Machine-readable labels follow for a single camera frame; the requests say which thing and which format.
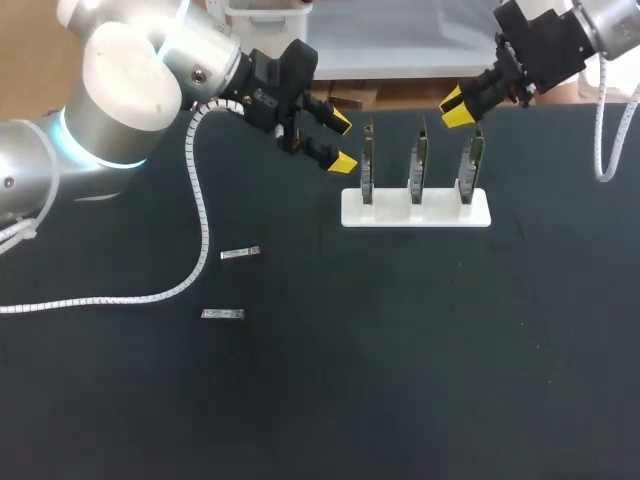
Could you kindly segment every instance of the cable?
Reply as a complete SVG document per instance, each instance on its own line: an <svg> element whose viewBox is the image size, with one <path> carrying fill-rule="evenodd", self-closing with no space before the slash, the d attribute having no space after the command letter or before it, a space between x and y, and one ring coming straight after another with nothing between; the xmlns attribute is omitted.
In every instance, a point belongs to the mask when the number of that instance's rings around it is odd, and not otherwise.
<svg viewBox="0 0 640 480"><path fill-rule="evenodd" d="M600 55L600 91L598 95L598 107L596 109L596 135L594 141L594 169L596 179L600 182L608 182L611 180L618 169L618 163L620 162L620 156L622 155L622 149L624 147L624 141L627 138L633 115L638 107L640 101L640 83L634 92L627 108L625 108L622 114L622 120L620 120L620 126L618 127L618 133L613 143L613 150L611 151L611 158L609 159L609 165L607 171L602 172L602 126L604 123L604 107L607 98L607 63L602 55Z"/></svg>
<svg viewBox="0 0 640 480"><path fill-rule="evenodd" d="M198 180L198 173L195 165L193 145L195 142L196 132L198 130L198 127L200 126L200 122L213 109L227 109L239 115L244 115L244 109L242 108L242 105L232 101L216 99L209 102L207 105L203 105L196 112L187 130L187 137L185 140L185 159L187 162L187 170L189 171L189 178L191 179L191 186L193 187L193 195L195 198L196 207L198 208L200 227L202 230L200 256L198 257L198 262L191 272L191 275L189 275L184 281L182 281L182 283L173 287L171 290L167 290L155 295L146 295L140 297L76 298L73 300L59 300L55 302L46 302L31 305L14 305L9 307L0 307L0 314L39 312L42 310L82 307L86 305L141 305L166 300L178 295L179 293L189 288L202 273L205 262L207 260L207 256L209 255L209 221L207 219L207 210L205 207L204 199L202 197L202 190L200 190L200 182Z"/></svg>
<svg viewBox="0 0 640 480"><path fill-rule="evenodd" d="M56 200L56 196L58 195L58 188L60 187L60 163L58 161L58 155L56 154L53 145L51 145L49 138L44 134L40 127L29 120L13 121L22 123L29 127L42 142L42 145L49 154L49 160L51 161L51 184L49 186L49 193L47 194L47 200L45 201L44 207L42 207L42 210L35 220L20 220L15 225L5 228L0 232L0 242L5 242L0 245L0 255L8 252L23 240L31 240L36 237L38 227L51 211L53 202Z"/></svg>

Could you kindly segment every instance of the screw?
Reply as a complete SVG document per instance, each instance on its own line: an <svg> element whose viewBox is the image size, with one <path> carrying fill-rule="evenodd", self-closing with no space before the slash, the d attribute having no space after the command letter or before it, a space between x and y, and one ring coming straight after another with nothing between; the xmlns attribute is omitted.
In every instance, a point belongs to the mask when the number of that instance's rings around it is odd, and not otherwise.
<svg viewBox="0 0 640 480"><path fill-rule="evenodd" d="M202 70L196 70L191 74L191 79L196 83L204 83L207 81L207 75Z"/></svg>

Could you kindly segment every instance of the black table surface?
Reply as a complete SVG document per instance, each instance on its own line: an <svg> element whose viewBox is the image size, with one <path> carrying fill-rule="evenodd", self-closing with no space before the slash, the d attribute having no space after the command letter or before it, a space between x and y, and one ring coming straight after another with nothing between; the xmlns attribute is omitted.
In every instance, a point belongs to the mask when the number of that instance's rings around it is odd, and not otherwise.
<svg viewBox="0 0 640 480"><path fill-rule="evenodd" d="M640 125L601 185L594 113L486 120L480 230L345 229L357 172L210 115L196 151L214 243L190 290L0 319L0 478L640 478ZM366 117L352 118L342 146L358 156ZM378 187L406 184L421 118L374 114ZM447 186L469 131L426 120L428 184ZM0 301L185 278L200 244L187 121L119 198L59 205L0 257ZM219 259L253 245L259 258Z"/></svg>

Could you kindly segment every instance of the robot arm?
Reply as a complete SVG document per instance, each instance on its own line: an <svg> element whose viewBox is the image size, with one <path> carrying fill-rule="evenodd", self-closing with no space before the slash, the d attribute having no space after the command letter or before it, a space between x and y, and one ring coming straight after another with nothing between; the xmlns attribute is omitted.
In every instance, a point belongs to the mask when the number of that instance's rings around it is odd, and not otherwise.
<svg viewBox="0 0 640 480"><path fill-rule="evenodd" d="M527 21L515 0L495 10L493 69L462 82L440 105L448 127L480 121L505 99L528 107L601 54L615 60L640 45L639 0L574 0L564 15L549 10Z"/></svg>
<svg viewBox="0 0 640 480"><path fill-rule="evenodd" d="M277 60L247 56L189 0L59 0L58 19L85 46L81 76L61 112L0 124L0 222L41 209L54 184L57 199L119 194L181 106L213 97L240 104L258 129L279 132L278 146L291 154L302 150L341 173L356 165L296 128L302 110L338 133L350 128L309 95L317 53L302 42Z"/></svg>

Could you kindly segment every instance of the white holder stand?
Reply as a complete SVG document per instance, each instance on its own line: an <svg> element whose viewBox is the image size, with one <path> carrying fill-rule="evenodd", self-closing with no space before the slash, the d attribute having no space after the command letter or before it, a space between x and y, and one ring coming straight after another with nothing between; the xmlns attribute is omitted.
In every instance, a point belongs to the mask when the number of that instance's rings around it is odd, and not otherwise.
<svg viewBox="0 0 640 480"><path fill-rule="evenodd" d="M376 188L373 205L362 203L362 190L342 191L342 225L385 228L486 228L491 225L487 194L477 188L471 205L453 188L425 188L422 204L413 205L409 188Z"/></svg>

